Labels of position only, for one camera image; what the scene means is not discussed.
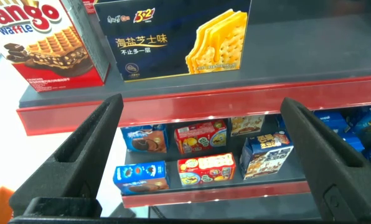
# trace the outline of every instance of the waffle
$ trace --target waffle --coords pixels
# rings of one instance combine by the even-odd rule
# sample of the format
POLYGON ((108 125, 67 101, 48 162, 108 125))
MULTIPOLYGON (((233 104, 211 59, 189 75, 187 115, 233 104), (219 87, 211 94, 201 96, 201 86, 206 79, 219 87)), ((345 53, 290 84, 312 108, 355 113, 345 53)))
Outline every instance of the waffle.
POLYGON ((72 68, 88 58, 87 51, 73 26, 36 44, 30 44, 27 51, 35 63, 62 69, 72 68))

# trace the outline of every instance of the gray shelf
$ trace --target gray shelf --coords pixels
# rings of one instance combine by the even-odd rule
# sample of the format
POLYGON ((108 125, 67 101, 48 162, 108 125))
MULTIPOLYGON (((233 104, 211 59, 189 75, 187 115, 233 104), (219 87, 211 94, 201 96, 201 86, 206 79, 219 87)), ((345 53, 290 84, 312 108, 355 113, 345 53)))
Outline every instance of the gray shelf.
POLYGON ((167 153, 144 153, 144 152, 127 152, 125 164, 138 164, 143 162, 152 161, 166 161, 167 173, 169 175, 169 189, 160 190, 154 194, 168 193, 168 192, 181 192, 190 190, 202 190, 202 189, 217 189, 217 188, 227 188, 227 187, 240 187, 246 185, 261 185, 261 184, 277 184, 284 182, 295 182, 306 180, 303 170, 301 168, 300 162, 296 153, 293 151, 283 164, 282 168, 276 174, 270 174, 262 177, 256 177, 249 180, 243 180, 241 171, 239 169, 239 158, 242 151, 243 143, 246 137, 257 136, 261 134, 269 134, 278 130, 277 123, 275 121, 275 116, 266 116, 265 123, 263 124, 260 133, 247 134, 236 137, 227 137, 227 146, 217 147, 208 151, 201 151, 198 153, 184 154, 181 155, 173 140, 173 130, 179 128, 189 123, 177 123, 169 124, 169 135, 171 137, 171 143, 167 153), (190 186, 182 186, 180 182, 179 173, 177 171, 177 160, 185 158, 193 158, 199 156, 208 156, 220 153, 232 152, 235 161, 237 163, 237 168, 235 171, 234 178, 228 181, 222 182, 211 182, 206 184, 195 184, 190 186))
MULTIPOLYGON (((264 14, 259 13, 257 6, 263 1, 253 1, 252 9, 256 12, 252 12, 255 16, 252 14, 247 28, 240 70, 124 83, 115 63, 112 63, 105 86, 46 93, 37 93, 29 87, 19 107, 103 100, 115 93, 132 98, 371 75, 371 13, 359 10, 359 14, 334 16, 336 13, 332 7, 335 6, 328 2, 344 2, 341 0, 320 0, 326 2, 325 9, 324 6, 311 9, 308 7, 309 1, 283 0, 290 1, 306 12, 299 11, 299 16, 290 16, 293 7, 285 7, 279 0, 271 0, 267 2, 277 2, 279 6, 274 5, 272 11, 267 11, 264 20, 261 18, 264 14), (287 15, 275 17, 273 14, 281 6, 288 10, 287 15)), ((96 18, 92 17, 92 21, 107 48, 96 18)))

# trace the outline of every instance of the packaged snack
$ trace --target packaged snack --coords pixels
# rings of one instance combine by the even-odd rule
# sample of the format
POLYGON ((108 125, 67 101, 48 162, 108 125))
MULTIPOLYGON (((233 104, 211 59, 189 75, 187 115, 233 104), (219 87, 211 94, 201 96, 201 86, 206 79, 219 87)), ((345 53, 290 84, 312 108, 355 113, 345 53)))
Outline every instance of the packaged snack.
POLYGON ((345 119, 349 127, 346 132, 352 131, 359 135, 371 133, 371 106, 349 108, 344 112, 345 119))
POLYGON ((227 129, 222 119, 193 124, 174 131, 181 154, 225 146, 227 129))
POLYGON ((240 158, 244 180, 277 173, 292 149, 284 131, 247 138, 240 158))
POLYGON ((181 159, 177 168, 182 185, 233 179, 235 161, 231 152, 214 156, 181 159))
POLYGON ((169 189, 165 161, 118 166, 113 182, 125 195, 169 189))
POLYGON ((81 0, 0 1, 0 35, 36 91, 104 85, 110 64, 81 0))
POLYGON ((251 0, 99 0, 124 81, 239 69, 251 0))
POLYGON ((264 115, 230 118, 231 136, 259 132, 264 121, 264 115))
POLYGON ((166 124, 121 128, 121 131, 130 151, 166 152, 169 147, 166 124))

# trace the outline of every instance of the mango waffle box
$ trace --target mango waffle box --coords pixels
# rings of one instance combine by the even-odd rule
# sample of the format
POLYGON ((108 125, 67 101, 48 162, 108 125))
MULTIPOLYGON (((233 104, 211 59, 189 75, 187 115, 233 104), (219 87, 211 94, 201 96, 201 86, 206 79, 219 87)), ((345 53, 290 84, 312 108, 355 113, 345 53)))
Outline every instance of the mango waffle box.
POLYGON ((244 180, 277 173, 292 149, 284 131, 247 138, 240 158, 244 180))
POLYGON ((0 0, 0 35, 36 91, 104 84, 109 62, 81 0, 0 0))
POLYGON ((239 69, 251 0, 99 0, 125 81, 239 69))

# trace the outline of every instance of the store shelf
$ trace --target store shelf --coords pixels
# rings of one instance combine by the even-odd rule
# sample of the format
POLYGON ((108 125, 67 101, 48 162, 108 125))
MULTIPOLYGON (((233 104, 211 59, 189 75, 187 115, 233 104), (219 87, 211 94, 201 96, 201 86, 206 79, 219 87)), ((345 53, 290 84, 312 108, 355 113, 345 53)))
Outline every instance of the store shelf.
POLYGON ((208 202, 241 198, 267 197, 274 195, 302 194, 310 192, 303 170, 295 152, 292 152, 276 174, 243 180, 239 169, 240 153, 248 136, 268 134, 278 129, 274 116, 267 116, 260 133, 227 138, 226 147, 217 147, 209 151, 181 155, 173 140, 174 128, 187 124, 173 124, 168 128, 171 143, 167 153, 128 152, 125 164, 137 164, 152 161, 166 161, 169 175, 169 189, 160 190, 154 194, 124 195, 125 207, 145 205, 167 205, 176 203, 208 202), (177 170, 177 160, 191 157, 208 156, 232 152, 237 163, 234 178, 229 181, 211 182, 183 187, 177 170))
POLYGON ((278 113, 285 96, 313 110, 371 105, 371 14, 251 21, 240 70, 124 83, 112 66, 103 87, 29 87, 17 112, 28 135, 73 131, 116 93, 120 126, 278 113))

